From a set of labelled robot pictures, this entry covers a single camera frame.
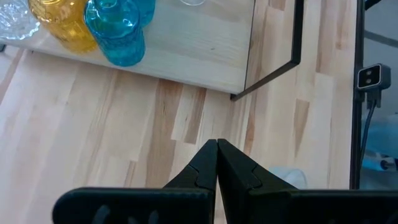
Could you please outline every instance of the blue glass bottle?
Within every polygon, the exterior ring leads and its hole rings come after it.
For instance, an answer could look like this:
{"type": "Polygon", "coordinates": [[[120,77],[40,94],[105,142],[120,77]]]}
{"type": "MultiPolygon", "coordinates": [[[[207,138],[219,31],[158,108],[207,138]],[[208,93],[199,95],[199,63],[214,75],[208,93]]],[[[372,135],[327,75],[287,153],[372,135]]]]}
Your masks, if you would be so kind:
{"type": "Polygon", "coordinates": [[[141,13],[142,27],[148,25],[155,13],[156,0],[135,0],[141,13]]]}
{"type": "Polygon", "coordinates": [[[144,35],[140,12],[133,0],[89,0],[84,19],[111,63],[130,66],[141,61],[144,35]]]}

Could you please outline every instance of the wooden tabletop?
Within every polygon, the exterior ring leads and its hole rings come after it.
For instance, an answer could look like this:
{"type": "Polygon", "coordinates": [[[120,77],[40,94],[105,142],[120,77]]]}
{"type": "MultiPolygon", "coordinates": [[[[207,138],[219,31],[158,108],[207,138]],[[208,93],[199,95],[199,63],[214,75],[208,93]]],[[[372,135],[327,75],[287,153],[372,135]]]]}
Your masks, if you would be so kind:
{"type": "Polygon", "coordinates": [[[188,6],[157,0],[144,28],[145,56],[135,66],[117,67],[99,49],[77,55],[64,49],[43,27],[31,38],[0,40],[25,49],[225,91],[244,90],[254,0],[206,0],[188,6]]]}
{"type": "MultiPolygon", "coordinates": [[[[254,25],[283,16],[288,1],[262,3],[254,25]]],[[[311,189],[347,189],[355,22],[354,0],[306,0],[301,64],[235,103],[227,93],[8,46],[0,223],[50,223],[56,199],[75,187],[161,187],[211,138],[265,168],[303,170],[311,189]]],[[[274,41],[252,44],[259,40],[274,41]]],[[[216,223],[225,223],[220,192],[216,223]]]]}

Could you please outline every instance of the clear glass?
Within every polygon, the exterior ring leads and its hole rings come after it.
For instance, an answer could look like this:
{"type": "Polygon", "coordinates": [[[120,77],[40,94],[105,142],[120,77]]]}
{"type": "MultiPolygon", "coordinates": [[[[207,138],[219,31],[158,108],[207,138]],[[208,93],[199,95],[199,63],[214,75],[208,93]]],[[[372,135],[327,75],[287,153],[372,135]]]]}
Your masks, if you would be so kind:
{"type": "Polygon", "coordinates": [[[83,22],[85,0],[28,0],[28,3],[41,25],[66,49],[85,53],[96,48],[96,42],[83,22]]]}
{"type": "Polygon", "coordinates": [[[130,66],[141,61],[145,52],[144,35],[133,0],[89,0],[84,18],[111,63],[130,66]]]}
{"type": "Polygon", "coordinates": [[[308,187],[307,178],[305,177],[304,172],[300,169],[270,167],[268,171],[298,189],[306,189],[308,187]]]}
{"type": "Polygon", "coordinates": [[[0,38],[22,40],[38,31],[39,25],[26,1],[0,0],[0,38]]]}
{"type": "Polygon", "coordinates": [[[203,4],[206,0],[180,0],[180,1],[189,6],[199,6],[203,4]]]}
{"type": "Polygon", "coordinates": [[[139,12],[141,13],[141,26],[144,27],[154,17],[156,0],[135,0],[135,3],[138,5],[139,12]]]}

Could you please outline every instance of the yellow glass bottle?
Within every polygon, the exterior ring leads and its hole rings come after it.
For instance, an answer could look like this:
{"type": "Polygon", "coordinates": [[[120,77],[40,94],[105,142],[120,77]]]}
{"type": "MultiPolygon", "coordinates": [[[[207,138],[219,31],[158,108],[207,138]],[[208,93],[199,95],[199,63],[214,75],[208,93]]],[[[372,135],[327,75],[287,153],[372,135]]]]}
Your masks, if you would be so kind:
{"type": "Polygon", "coordinates": [[[83,21],[86,0],[28,0],[36,19],[61,44],[75,53],[96,48],[96,42],[83,21]]]}

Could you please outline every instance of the clear glass dish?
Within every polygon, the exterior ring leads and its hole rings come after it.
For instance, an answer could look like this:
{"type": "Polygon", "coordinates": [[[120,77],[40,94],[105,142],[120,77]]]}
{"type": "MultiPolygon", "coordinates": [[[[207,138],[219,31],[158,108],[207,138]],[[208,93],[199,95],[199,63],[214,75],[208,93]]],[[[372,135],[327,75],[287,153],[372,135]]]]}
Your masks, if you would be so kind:
{"type": "Polygon", "coordinates": [[[203,4],[206,0],[180,0],[184,4],[187,4],[189,6],[200,6],[203,4]]]}
{"type": "Polygon", "coordinates": [[[269,172],[281,178],[287,183],[293,185],[297,189],[307,189],[307,178],[300,169],[293,169],[288,167],[270,167],[269,172]]]}
{"type": "Polygon", "coordinates": [[[23,0],[0,0],[0,38],[22,40],[38,31],[40,23],[23,0]]]}

